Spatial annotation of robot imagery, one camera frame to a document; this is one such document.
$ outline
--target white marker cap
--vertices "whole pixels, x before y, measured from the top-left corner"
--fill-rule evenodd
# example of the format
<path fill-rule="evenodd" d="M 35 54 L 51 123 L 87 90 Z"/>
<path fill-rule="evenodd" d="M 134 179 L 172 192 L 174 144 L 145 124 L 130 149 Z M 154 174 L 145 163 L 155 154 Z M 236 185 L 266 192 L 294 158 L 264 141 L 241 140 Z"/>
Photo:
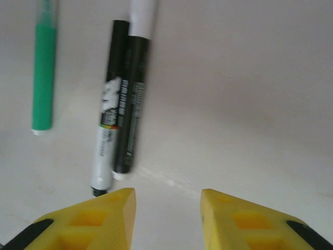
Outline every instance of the white marker cap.
<path fill-rule="evenodd" d="M 49 132 L 49 130 L 33 130 L 32 133 L 35 135 L 46 135 Z"/>
<path fill-rule="evenodd" d="M 151 39 L 157 0 L 131 0 L 130 36 Z"/>
<path fill-rule="evenodd" d="M 126 173 L 117 173 L 112 171 L 113 178 L 115 178 L 117 181 L 123 181 L 126 179 L 127 175 Z"/>

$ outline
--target green marker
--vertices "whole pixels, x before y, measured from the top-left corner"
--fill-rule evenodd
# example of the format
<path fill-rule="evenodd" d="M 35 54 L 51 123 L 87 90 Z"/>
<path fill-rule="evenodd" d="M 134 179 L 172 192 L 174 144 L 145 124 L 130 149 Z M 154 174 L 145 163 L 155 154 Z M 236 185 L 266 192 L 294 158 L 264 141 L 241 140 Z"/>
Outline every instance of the green marker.
<path fill-rule="evenodd" d="M 32 132 L 43 135 L 52 126 L 56 58 L 57 1 L 38 0 L 35 41 Z"/>

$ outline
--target pen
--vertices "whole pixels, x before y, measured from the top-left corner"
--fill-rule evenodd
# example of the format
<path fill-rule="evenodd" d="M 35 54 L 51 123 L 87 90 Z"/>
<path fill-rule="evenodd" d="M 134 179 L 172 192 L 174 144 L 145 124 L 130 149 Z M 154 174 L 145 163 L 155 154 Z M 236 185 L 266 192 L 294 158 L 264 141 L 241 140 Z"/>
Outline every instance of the pen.
<path fill-rule="evenodd" d="M 130 171 L 133 161 L 155 8 L 156 0 L 131 1 L 129 46 L 118 109 L 119 134 L 113 171 L 115 179 L 122 179 L 123 174 Z"/>
<path fill-rule="evenodd" d="M 112 164 L 117 139 L 117 109 L 130 23 L 114 20 L 106 83 L 104 84 L 100 124 L 93 168 L 94 196 L 106 194 L 112 185 Z"/>
<path fill-rule="evenodd" d="M 32 132 L 43 135 L 52 126 L 56 57 L 57 1 L 37 1 Z"/>

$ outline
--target black marker barrel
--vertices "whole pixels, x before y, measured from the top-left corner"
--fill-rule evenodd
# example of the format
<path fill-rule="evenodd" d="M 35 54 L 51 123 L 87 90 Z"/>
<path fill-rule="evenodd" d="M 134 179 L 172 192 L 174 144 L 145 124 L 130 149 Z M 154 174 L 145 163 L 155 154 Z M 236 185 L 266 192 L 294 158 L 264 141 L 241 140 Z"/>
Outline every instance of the black marker barrel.
<path fill-rule="evenodd" d="M 156 0 L 131 2 L 129 46 L 118 105 L 119 133 L 113 173 L 116 179 L 128 173 L 133 162 L 155 7 Z"/>

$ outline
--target white table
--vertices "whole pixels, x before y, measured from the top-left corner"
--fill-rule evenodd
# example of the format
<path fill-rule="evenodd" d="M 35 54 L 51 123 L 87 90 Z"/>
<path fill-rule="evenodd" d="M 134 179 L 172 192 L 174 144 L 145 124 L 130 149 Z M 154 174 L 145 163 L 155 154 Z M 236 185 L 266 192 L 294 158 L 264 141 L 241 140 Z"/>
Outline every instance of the white table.
<path fill-rule="evenodd" d="M 92 198 L 110 22 L 129 1 L 61 1 L 54 128 L 30 131 L 35 4 L 0 3 L 0 242 Z M 161 0 L 132 249 L 203 249 L 200 192 L 286 213 L 333 242 L 333 2 Z"/>

